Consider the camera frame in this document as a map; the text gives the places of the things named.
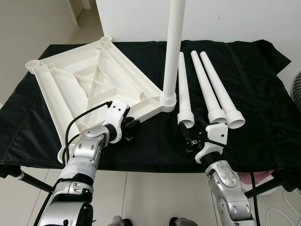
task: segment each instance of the black cable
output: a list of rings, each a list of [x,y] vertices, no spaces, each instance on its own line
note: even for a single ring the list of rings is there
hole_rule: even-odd
[[[69,147],[68,147],[68,135],[69,135],[69,130],[70,130],[72,124],[75,123],[79,118],[85,116],[86,114],[88,114],[88,113],[90,113],[90,112],[92,112],[92,111],[94,111],[94,110],[96,110],[96,109],[98,109],[98,108],[100,108],[100,107],[103,107],[103,106],[105,106],[105,105],[110,106],[111,104],[112,104],[112,101],[108,101],[108,102],[105,102],[105,103],[103,103],[103,104],[101,104],[101,105],[98,105],[98,106],[96,106],[96,107],[93,107],[93,108],[91,108],[90,110],[87,110],[86,112],[84,112],[83,114],[80,114],[79,116],[77,116],[75,119],[73,119],[73,120],[69,123],[69,125],[68,125],[68,127],[67,127],[67,130],[66,130],[66,134],[65,134],[65,149],[66,149],[66,155],[67,155],[67,162],[68,162],[68,160],[69,160],[69,158],[70,158]]]
[[[258,214],[258,203],[257,203],[257,194],[256,194],[256,186],[255,186],[255,177],[253,173],[250,173],[251,181],[252,181],[252,189],[253,189],[253,200],[254,200],[254,211],[257,226],[260,226],[259,214]]]
[[[68,146],[72,143],[72,141],[79,137],[79,134],[78,135],[75,135],[74,137],[71,138],[71,140],[68,142]],[[65,161],[65,154],[66,154],[66,147],[64,148],[63,150],[63,155],[62,155],[62,160],[63,160],[63,166],[65,167],[66,166],[66,161]]]
[[[213,140],[209,140],[209,139],[207,139],[206,142],[209,142],[211,144],[218,145],[218,146],[221,146],[221,147],[225,147],[225,148],[228,148],[228,149],[234,151],[236,154],[238,154],[240,156],[240,158],[245,162],[245,164],[248,165],[248,162],[245,159],[245,157],[240,152],[238,152],[237,150],[235,150],[234,148],[232,148],[232,147],[230,147],[228,145],[224,145],[222,143],[213,141]],[[258,203],[257,203],[255,178],[254,178],[254,174],[252,172],[250,174],[251,174],[251,182],[252,182],[252,189],[253,189],[253,200],[254,200],[255,218],[256,218],[257,226],[260,226],[259,214],[258,214]]]

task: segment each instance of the white plastic tube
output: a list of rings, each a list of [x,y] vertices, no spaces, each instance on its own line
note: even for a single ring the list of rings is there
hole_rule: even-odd
[[[179,67],[178,67],[178,80],[179,80],[179,113],[178,124],[183,122],[187,128],[191,128],[194,125],[194,116],[191,112],[189,90],[187,83],[186,67],[184,54],[180,52]]]
[[[160,102],[166,106],[176,103],[175,85],[182,39],[186,0],[170,0],[166,47],[164,85]]]
[[[227,125],[230,129],[236,129],[244,125],[246,122],[240,111],[236,109],[227,90],[223,86],[220,78],[218,77],[213,65],[211,64],[206,52],[201,52],[200,56],[206,68],[209,79],[215,90],[218,100],[221,103],[223,110],[227,115]]]
[[[219,122],[226,123],[227,118],[225,112],[220,108],[214,92],[211,88],[210,82],[204,71],[202,63],[196,51],[191,52],[192,61],[197,72],[198,81],[202,89],[205,103],[208,109],[208,119],[210,123]]]

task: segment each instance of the white wall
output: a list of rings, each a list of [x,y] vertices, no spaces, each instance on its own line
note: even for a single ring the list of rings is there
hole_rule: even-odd
[[[25,76],[25,63],[64,44],[76,26],[68,0],[1,0],[0,102]]]
[[[104,35],[114,41],[166,40],[169,0],[96,0]],[[293,62],[279,77],[287,90],[301,68],[300,0],[186,0],[183,40],[266,39]]]

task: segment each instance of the pink object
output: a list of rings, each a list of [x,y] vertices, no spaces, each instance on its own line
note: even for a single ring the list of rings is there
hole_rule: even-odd
[[[267,178],[269,175],[271,175],[272,172],[274,172],[274,171],[273,170],[268,170],[268,171],[262,171],[262,172],[254,173],[255,183],[258,184],[259,182],[261,182],[262,180]],[[251,185],[252,184],[250,173],[238,172],[238,176],[239,176],[241,182],[243,182],[244,184],[246,184],[246,185]]]

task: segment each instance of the black cloth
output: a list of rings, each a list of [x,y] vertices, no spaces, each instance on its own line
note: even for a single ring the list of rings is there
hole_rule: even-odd
[[[166,42],[116,42],[160,89]],[[40,59],[80,45],[50,45]],[[301,170],[301,114],[276,74],[290,61],[271,43],[183,41],[191,108],[208,122],[208,111],[190,52],[206,51],[237,109],[246,119],[230,129],[223,157],[238,171]],[[99,169],[144,172],[204,172],[185,153],[177,128],[178,104],[143,122],[132,144],[120,141],[103,149]],[[0,164],[61,168],[61,144],[34,75],[27,73],[0,110]]]

